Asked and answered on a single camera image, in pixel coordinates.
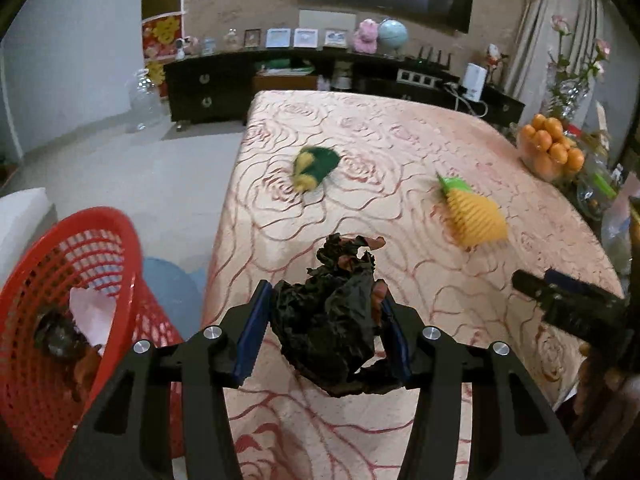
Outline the person's hand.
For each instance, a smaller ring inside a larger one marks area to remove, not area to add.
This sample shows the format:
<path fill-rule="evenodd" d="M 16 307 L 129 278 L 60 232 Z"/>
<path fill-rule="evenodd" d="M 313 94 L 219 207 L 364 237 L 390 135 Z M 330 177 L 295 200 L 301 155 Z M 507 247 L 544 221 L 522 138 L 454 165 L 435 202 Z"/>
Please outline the person's hand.
<path fill-rule="evenodd" d="M 583 342 L 574 412 L 575 429 L 598 438 L 623 437 L 639 414 L 639 374 L 622 372 Z"/>

